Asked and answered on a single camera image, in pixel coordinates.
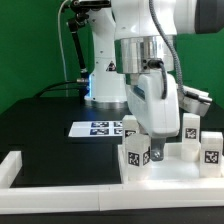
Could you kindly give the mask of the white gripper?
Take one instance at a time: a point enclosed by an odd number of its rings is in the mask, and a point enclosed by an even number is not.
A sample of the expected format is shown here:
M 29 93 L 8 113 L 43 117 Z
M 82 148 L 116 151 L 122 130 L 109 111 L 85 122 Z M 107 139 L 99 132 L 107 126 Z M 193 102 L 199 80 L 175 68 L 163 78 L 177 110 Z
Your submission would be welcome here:
M 130 112 L 135 116 L 151 138 L 151 160 L 164 159 L 165 138 L 179 133 L 179 107 L 188 112 L 204 116 L 212 99 L 206 92 L 200 92 L 187 86 L 187 95 L 178 93 L 172 75 L 165 76 L 160 71 L 141 74 L 134 85 L 126 86 L 127 102 Z

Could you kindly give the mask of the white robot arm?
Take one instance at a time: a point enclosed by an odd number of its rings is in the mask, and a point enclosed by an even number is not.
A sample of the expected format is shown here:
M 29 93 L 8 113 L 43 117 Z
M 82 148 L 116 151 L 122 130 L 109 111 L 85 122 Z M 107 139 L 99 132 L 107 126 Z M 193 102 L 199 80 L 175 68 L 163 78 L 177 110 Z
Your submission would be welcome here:
M 151 137 L 151 159 L 161 161 L 166 139 L 179 132 L 179 110 L 203 116 L 212 102 L 183 84 L 174 38 L 223 29 L 224 0 L 71 0 L 70 8 L 79 26 L 92 11 L 109 11 L 129 110 Z

